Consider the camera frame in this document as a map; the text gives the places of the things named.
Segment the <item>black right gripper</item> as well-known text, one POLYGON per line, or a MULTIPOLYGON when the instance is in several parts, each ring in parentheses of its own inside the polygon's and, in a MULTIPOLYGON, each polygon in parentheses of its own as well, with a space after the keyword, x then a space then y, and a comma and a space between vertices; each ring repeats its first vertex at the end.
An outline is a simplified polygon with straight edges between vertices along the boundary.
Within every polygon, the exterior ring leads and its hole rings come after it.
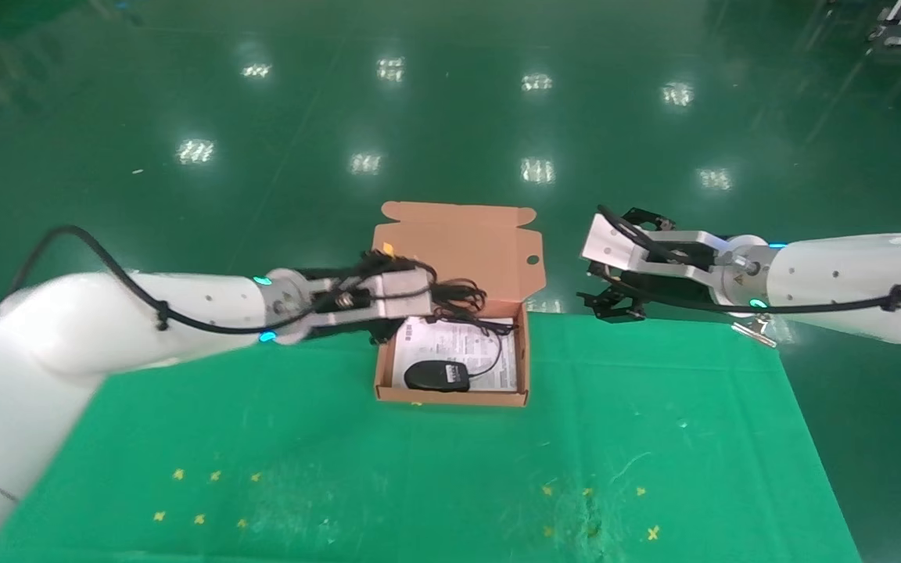
MULTIPOLYGON (((623 232, 675 231, 665 215, 629 208, 623 232)), ((655 296, 684 302, 716 302, 716 258, 721 238, 589 238, 587 274, 607 282, 599 293, 578 292, 583 306, 605 323, 646 320, 655 296)))

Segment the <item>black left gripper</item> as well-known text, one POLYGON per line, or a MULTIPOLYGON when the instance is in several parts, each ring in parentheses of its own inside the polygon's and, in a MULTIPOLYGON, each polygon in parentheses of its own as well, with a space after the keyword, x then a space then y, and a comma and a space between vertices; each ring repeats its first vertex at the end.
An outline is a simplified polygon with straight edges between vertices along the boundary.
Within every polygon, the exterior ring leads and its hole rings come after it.
MULTIPOLYGON (((397 256, 371 249, 361 254, 361 277, 375 277, 394 271, 423 270, 423 266, 413 259, 405 256, 397 256)), ((308 281, 326 278, 345 278, 346 270, 343 268, 298 268, 296 270, 308 281)), ((428 317, 433 312, 431 299, 409 299, 405 302, 380 302, 379 311, 382 316, 373 321, 345 325, 322 325, 311 328, 305 335, 305 341, 324 339, 329 336, 341 334, 353 334, 353 332, 366 332, 369 334, 369 342, 373 346, 380 346, 389 342, 396 336, 398 329, 410 317, 428 317)))

